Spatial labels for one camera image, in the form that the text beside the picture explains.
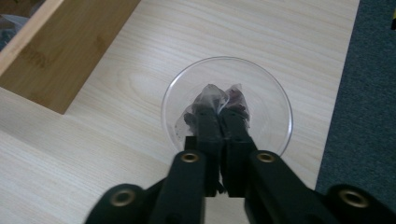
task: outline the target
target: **gray carpet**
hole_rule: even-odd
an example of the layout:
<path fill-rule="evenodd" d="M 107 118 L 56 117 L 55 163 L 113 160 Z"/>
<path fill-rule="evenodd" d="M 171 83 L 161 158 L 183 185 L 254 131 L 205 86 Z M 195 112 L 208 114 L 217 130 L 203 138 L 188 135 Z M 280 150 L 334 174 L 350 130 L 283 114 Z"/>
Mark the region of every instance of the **gray carpet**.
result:
<path fill-rule="evenodd" d="M 345 183 L 396 212 L 395 0 L 361 0 L 317 191 Z"/>

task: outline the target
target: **screw hole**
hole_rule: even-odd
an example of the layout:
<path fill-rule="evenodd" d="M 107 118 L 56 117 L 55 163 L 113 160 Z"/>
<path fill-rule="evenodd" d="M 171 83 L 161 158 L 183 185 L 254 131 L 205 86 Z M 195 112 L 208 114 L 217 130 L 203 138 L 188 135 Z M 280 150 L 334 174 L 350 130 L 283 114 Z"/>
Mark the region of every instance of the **screw hole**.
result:
<path fill-rule="evenodd" d="M 263 162 L 273 162 L 275 161 L 275 157 L 269 153 L 263 152 L 257 155 L 257 159 Z"/>
<path fill-rule="evenodd" d="M 365 208 L 369 206 L 369 201 L 354 190 L 343 189 L 339 192 L 339 196 L 344 201 L 344 203 L 347 203 L 351 206 L 359 208 Z"/>
<path fill-rule="evenodd" d="M 184 162 L 195 162 L 199 160 L 199 157 L 194 153 L 186 153 L 181 156 L 181 160 Z"/>
<path fill-rule="evenodd" d="M 110 202 L 114 206 L 122 207 L 134 201 L 135 194 L 131 189 L 121 189 L 111 196 Z"/>

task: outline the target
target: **light wood surface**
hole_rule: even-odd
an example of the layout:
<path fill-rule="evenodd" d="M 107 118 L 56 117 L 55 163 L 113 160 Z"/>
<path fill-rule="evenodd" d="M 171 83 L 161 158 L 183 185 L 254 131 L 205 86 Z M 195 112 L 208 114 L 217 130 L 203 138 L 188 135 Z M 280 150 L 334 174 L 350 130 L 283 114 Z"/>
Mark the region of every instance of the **light wood surface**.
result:
<path fill-rule="evenodd" d="M 109 188 L 147 188 L 176 151 L 161 126 L 170 81 L 234 56 L 274 75 L 294 128 L 283 158 L 316 184 L 359 0 L 142 0 L 64 115 L 0 90 L 1 223 L 81 223 Z M 207 199 L 206 223 L 248 223 Z"/>
<path fill-rule="evenodd" d="M 47 1 L 1 52 L 0 87 L 64 113 L 138 2 Z"/>

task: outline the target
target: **wooden drawer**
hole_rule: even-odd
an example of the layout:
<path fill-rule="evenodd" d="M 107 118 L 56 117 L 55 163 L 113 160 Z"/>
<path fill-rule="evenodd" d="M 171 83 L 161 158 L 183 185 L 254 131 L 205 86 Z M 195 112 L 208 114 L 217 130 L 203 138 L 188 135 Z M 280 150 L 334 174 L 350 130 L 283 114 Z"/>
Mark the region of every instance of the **wooden drawer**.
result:
<path fill-rule="evenodd" d="M 0 87 L 64 113 L 139 1 L 47 0 L 0 52 Z"/>

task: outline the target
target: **clear glass bowl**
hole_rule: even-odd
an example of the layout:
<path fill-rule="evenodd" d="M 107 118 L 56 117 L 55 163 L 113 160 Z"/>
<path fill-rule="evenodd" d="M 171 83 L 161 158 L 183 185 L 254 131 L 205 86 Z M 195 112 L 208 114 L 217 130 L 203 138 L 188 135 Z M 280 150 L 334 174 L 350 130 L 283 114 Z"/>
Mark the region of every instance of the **clear glass bowl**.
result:
<path fill-rule="evenodd" d="M 188 66 L 169 85 L 163 97 L 162 123 L 168 139 L 183 150 L 184 136 L 177 136 L 176 123 L 207 84 L 223 91 L 242 85 L 250 114 L 248 132 L 258 149 L 282 155 L 292 130 L 288 96 L 277 80 L 255 63 L 233 57 L 215 57 Z"/>

